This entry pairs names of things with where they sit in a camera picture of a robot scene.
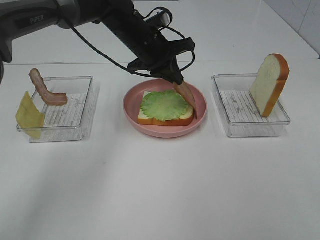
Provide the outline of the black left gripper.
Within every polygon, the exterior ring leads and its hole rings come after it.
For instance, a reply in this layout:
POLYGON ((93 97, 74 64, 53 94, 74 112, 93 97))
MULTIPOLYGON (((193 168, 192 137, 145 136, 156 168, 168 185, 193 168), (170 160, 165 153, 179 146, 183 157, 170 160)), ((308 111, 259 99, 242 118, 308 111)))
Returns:
POLYGON ((128 64, 128 71, 148 71, 152 75, 181 85, 184 77, 177 56, 194 53, 195 43, 170 28, 173 16, 168 9, 142 16, 139 11, 124 13, 115 10, 103 18, 103 24, 137 57, 128 64))

